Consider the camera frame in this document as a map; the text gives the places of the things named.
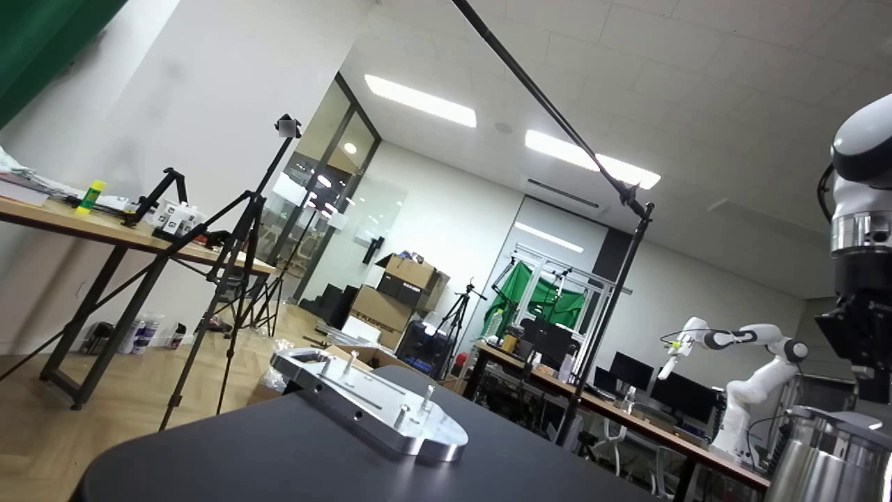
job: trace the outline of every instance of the floor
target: floor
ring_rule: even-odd
[[[276,393],[259,381],[276,344],[308,344],[313,319],[286,308],[279,335],[242,333],[224,411],[238,411]],[[171,427],[216,416],[228,340],[208,335]],[[68,499],[90,460],[114,443],[159,429],[171,390],[191,345],[156,348],[143,358],[114,358],[93,401],[74,412],[63,390],[36,380],[46,358],[0,381],[0,502]],[[68,373],[82,380],[93,358],[70,358]]]

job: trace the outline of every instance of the black table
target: black table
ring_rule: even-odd
[[[432,381],[397,365],[379,373],[419,393]],[[443,387],[436,393],[436,401],[472,434],[458,464],[422,467],[415,460],[385,457],[302,397],[281,397],[221,419],[121,443],[93,460],[74,499],[649,499],[648,492],[571,457],[475,401]]]

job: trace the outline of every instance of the table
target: table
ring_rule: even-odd
[[[489,362],[500,362],[503,369],[513,369],[513,373],[525,370],[523,359],[517,359],[517,358],[493,348],[493,345],[479,345],[477,365],[472,369],[472,380],[468,380],[468,387],[467,387],[467,398],[472,398],[472,401],[477,398],[477,390],[479,390],[479,381],[482,381],[482,370],[485,370]],[[563,393],[563,397],[575,397],[575,387],[560,381],[560,380],[555,380],[552,369],[538,365],[538,369],[532,369],[531,377],[536,381]],[[642,432],[648,437],[656,437],[656,440],[672,447],[674,453],[687,455],[694,464],[711,467],[711,468],[718,468],[718,471],[722,471],[722,473],[727,473],[733,479],[741,479],[744,486],[750,486],[755,492],[771,492],[771,479],[762,478],[758,471],[750,471],[750,468],[739,467],[736,460],[708,448],[708,447],[693,443],[684,434],[677,434],[677,432],[672,432],[672,429],[666,429],[666,427],[662,427],[656,421],[648,421],[642,416],[631,416],[631,412],[626,412],[623,408],[616,408],[614,401],[609,401],[602,397],[584,393],[580,404],[594,411],[594,412],[601,412],[601,416],[605,416],[605,419],[610,419],[610,421],[616,421],[616,423],[626,423],[627,429],[635,429],[635,432]]]
[[[171,243],[159,241],[159,236],[150,236],[150,227],[145,227],[145,224],[138,224],[134,229],[128,229],[128,227],[121,224],[121,218],[111,218],[111,214],[104,214],[104,211],[96,211],[90,218],[79,218],[74,211],[74,206],[68,206],[63,200],[49,200],[42,206],[36,206],[36,204],[0,197],[0,220],[111,245],[111,255],[110,255],[106,266],[96,275],[90,294],[85,295],[85,301],[77,310],[77,315],[64,324],[63,338],[60,338],[49,365],[40,373],[46,381],[60,386],[74,398],[74,411],[79,411],[79,408],[85,408],[90,401],[96,386],[102,381],[102,377],[106,373],[111,358],[121,348],[121,344],[132,333],[132,327],[134,327],[149,294],[153,291],[156,280],[162,275],[162,271],[167,266],[167,259],[162,259],[162,255],[171,248]],[[111,295],[127,291],[127,287],[117,287],[117,291],[106,294],[114,271],[121,267],[121,263],[124,263],[124,257],[128,252],[149,252],[149,255],[156,255],[156,259],[143,273],[138,273],[134,280],[127,281],[127,285],[134,285],[143,275],[139,287],[132,294],[128,308],[124,310],[121,320],[114,324],[114,335],[110,338],[104,352],[96,358],[88,380],[79,386],[74,377],[68,377],[63,370],[63,362],[70,354],[74,344],[79,340],[88,319],[102,303],[106,303]],[[201,245],[185,245],[175,255],[175,259],[216,266],[217,255],[210,252],[210,248],[201,248]],[[266,263],[254,263],[251,273],[272,275],[272,273],[276,273],[276,267],[272,267]]]
[[[432,380],[379,370],[415,393]],[[649,494],[437,387],[436,401],[472,443],[454,464],[385,457],[298,397],[128,440],[85,471],[77,502],[371,499],[371,502],[648,502]]]

